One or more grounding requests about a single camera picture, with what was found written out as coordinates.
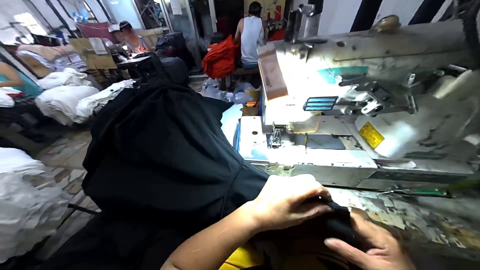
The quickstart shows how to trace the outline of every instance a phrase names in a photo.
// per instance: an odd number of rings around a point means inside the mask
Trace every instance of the teal shirt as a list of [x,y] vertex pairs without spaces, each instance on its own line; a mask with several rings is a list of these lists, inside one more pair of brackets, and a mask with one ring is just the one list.
[[[40,89],[40,87],[34,81],[30,80],[30,78],[25,76],[23,73],[18,72],[18,70],[15,71],[24,84],[22,86],[12,86],[12,88],[24,92],[25,96],[29,98],[36,98],[42,93],[42,89]],[[0,73],[0,82],[6,81],[9,81],[9,79],[3,73]]]

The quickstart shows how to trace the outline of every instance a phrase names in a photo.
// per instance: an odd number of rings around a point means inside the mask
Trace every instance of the man in white tank top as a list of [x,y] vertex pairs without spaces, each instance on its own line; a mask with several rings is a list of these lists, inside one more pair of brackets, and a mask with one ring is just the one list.
[[241,62],[244,69],[258,67],[257,41],[267,40],[268,29],[260,18],[262,5],[254,1],[248,8],[248,17],[240,19],[235,33],[235,43],[241,41]]

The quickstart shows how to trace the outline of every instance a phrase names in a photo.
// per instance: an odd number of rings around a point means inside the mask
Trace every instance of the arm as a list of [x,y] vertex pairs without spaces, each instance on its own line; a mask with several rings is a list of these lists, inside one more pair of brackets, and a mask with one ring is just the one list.
[[239,24],[237,25],[237,31],[235,32],[235,37],[233,38],[233,42],[235,44],[239,44],[241,42],[241,31],[240,29],[243,28],[243,19],[240,19]]
[[384,228],[377,226],[356,213],[351,213],[354,230],[372,246],[367,253],[334,238],[325,245],[364,270],[415,270],[397,240]]
[[185,241],[161,270],[219,269],[235,249],[256,233],[298,225],[331,211],[320,202],[302,204],[315,196],[330,199],[328,191],[311,175],[272,175],[255,200]]
[[25,82],[20,79],[17,71],[8,64],[0,63],[0,73],[4,74],[9,79],[9,81],[0,82],[0,87],[22,86],[25,84]]
[[262,26],[264,28],[264,40],[265,42],[268,41],[268,27],[267,27],[267,24],[265,23],[264,20],[262,20]]

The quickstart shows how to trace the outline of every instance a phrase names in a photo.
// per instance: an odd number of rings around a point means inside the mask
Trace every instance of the hand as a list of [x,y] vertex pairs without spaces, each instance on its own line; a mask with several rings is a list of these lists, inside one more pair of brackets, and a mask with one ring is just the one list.
[[356,213],[351,213],[353,227],[373,247],[363,253],[349,244],[334,238],[325,239],[325,245],[364,270],[415,270],[407,255],[403,254],[397,240],[384,228]]
[[313,175],[271,175],[258,197],[245,205],[259,231],[285,229],[333,211],[320,201],[304,203],[319,196],[331,200],[328,190]]

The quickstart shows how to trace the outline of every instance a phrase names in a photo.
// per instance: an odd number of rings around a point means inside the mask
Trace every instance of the paper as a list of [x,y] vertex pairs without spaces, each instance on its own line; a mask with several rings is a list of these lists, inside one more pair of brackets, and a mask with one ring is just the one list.
[[173,15],[182,15],[180,0],[170,0]]
[[89,37],[88,40],[90,41],[90,44],[92,44],[93,50],[95,50],[97,55],[108,54],[101,38]]

